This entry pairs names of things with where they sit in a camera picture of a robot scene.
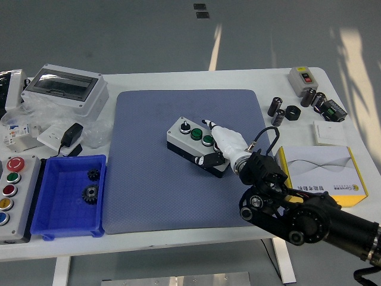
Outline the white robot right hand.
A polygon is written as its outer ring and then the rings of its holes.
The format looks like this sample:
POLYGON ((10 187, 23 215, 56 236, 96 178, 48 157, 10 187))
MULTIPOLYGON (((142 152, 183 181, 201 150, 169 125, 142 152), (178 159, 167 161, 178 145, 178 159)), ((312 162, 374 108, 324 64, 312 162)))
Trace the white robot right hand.
POLYGON ((202 120, 202 122, 209 127, 211 135, 220 151, 194 157, 194 163, 198 166, 209 168, 222 165, 228 160, 232 170, 235 173, 239 173, 239 169, 244 167, 247 159, 251 156, 251 153, 248 151, 248 144, 243 136, 239 132, 221 127, 210 120, 202 120))

